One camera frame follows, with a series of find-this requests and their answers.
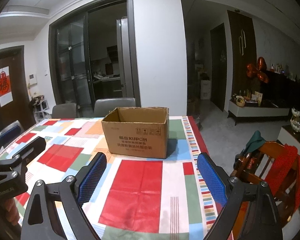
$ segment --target open cardboard box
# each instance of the open cardboard box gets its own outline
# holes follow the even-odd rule
[[[111,153],[145,158],[167,157],[168,108],[118,107],[101,123]]]

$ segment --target metal screw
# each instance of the metal screw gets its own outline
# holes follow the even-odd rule
[[[43,183],[42,179],[37,180],[37,182],[35,183],[36,186],[41,186]]]
[[[74,180],[74,176],[68,176],[66,177],[66,182],[71,182]]]
[[[261,181],[261,186],[263,186],[263,187],[268,187],[268,183],[266,182],[266,181]]]
[[[238,179],[237,177],[235,177],[235,176],[231,176],[231,177],[230,177],[230,181],[231,181],[232,183],[236,183],[236,182],[239,181],[239,179]]]

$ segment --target gray floor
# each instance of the gray floor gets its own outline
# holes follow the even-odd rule
[[[242,151],[256,130],[267,141],[278,138],[281,126],[289,124],[285,121],[239,123],[234,126],[234,120],[227,118],[209,100],[201,100],[200,133],[207,146],[209,155],[216,165],[221,166],[227,174],[233,171],[234,156]],[[291,240],[300,229],[300,214],[295,212],[291,221],[282,229],[283,239]]]

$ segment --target dining table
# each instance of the dining table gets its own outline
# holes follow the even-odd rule
[[[202,240],[221,205],[197,169],[197,156],[208,150],[194,119],[169,117],[166,159],[112,154],[101,120],[45,119],[0,153],[0,160],[9,159],[38,136],[46,141],[45,150],[27,165],[28,190],[15,197],[19,224],[36,181],[55,183],[76,175],[102,152],[106,169],[90,201],[82,206],[102,240]],[[56,202],[56,208],[67,239],[76,239],[62,203]]]

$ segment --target tablecloth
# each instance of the tablecloth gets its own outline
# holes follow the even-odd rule
[[[27,166],[28,191],[16,197],[20,225],[37,180],[62,181],[103,152],[106,170],[82,207],[102,240],[202,240],[216,219],[216,203],[196,167],[200,150],[189,118],[169,119],[164,160],[111,154],[100,118],[48,119],[30,128],[0,154],[9,159],[37,136],[47,143]],[[56,207],[67,238],[76,239],[62,204]]]

